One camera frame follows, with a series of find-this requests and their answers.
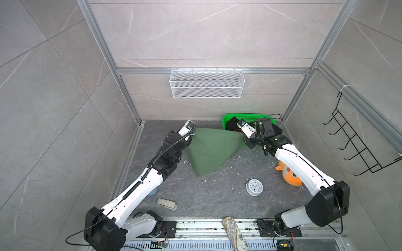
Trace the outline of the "green skirt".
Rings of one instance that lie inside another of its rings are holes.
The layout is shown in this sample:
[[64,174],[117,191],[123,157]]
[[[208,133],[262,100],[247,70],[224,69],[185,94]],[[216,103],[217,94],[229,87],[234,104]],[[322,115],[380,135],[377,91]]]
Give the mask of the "green skirt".
[[196,174],[203,177],[219,169],[241,147],[245,137],[236,131],[197,128],[187,148]]

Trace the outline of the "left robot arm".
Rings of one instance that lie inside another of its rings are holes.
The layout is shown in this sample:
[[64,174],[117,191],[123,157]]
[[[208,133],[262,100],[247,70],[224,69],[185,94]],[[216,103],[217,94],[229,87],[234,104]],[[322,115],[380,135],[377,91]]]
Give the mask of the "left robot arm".
[[196,125],[190,120],[179,131],[170,131],[155,157],[129,187],[101,209],[93,207],[87,212],[81,231],[86,246],[97,251],[119,251],[128,239],[159,234],[163,219],[156,213],[148,211],[133,219],[129,216],[176,170],[195,131]]

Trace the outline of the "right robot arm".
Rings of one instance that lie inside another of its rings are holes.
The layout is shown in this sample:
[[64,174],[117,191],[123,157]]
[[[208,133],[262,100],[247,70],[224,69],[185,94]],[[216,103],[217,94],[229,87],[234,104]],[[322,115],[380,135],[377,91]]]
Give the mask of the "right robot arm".
[[308,224],[325,227],[348,214],[349,185],[344,181],[335,181],[304,157],[270,118],[253,122],[241,119],[237,127],[246,135],[248,148],[260,146],[265,155],[275,157],[281,166],[301,180],[312,195],[308,204],[275,216],[273,227],[276,235],[285,236],[291,229]]

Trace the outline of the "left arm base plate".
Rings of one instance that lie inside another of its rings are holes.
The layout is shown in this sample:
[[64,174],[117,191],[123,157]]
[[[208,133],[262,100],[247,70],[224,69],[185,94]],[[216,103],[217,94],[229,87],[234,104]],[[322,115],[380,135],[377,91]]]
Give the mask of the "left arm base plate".
[[161,225],[161,230],[156,232],[151,232],[150,234],[143,234],[138,236],[138,238],[164,238],[166,230],[167,238],[174,238],[177,231],[177,221],[163,221]]

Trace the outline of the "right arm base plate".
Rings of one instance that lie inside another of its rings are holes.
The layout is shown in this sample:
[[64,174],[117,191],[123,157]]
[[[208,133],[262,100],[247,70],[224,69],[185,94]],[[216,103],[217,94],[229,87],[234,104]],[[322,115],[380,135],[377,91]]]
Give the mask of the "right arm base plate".
[[261,237],[302,237],[300,227],[288,228],[281,220],[257,219]]

